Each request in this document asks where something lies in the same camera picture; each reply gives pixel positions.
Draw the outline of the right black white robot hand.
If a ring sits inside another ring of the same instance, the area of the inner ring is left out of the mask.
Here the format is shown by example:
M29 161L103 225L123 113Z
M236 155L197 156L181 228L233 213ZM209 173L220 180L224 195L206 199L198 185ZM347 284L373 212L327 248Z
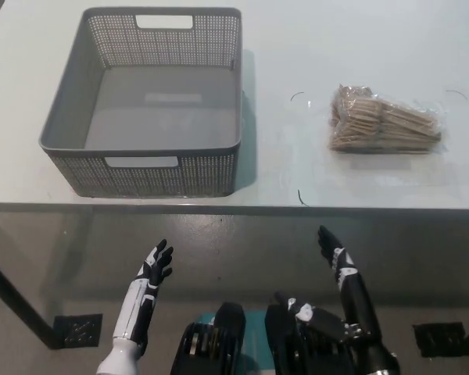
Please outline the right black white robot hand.
M381 344L381 328L360 271L329 229L321 225L317 236L321 255L334 274L345 317L342 319L282 291L275 293L276 301L296 321L333 341L357 347Z

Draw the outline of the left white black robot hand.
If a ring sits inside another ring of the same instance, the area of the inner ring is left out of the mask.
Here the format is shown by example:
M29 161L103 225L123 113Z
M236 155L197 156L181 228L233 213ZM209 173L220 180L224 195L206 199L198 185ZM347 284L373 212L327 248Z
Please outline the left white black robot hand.
M173 247L167 246L166 239L152 249L131 281L116 321L113 338L133 341L141 355L148 344L149 325L159 288L172 274L173 251Z

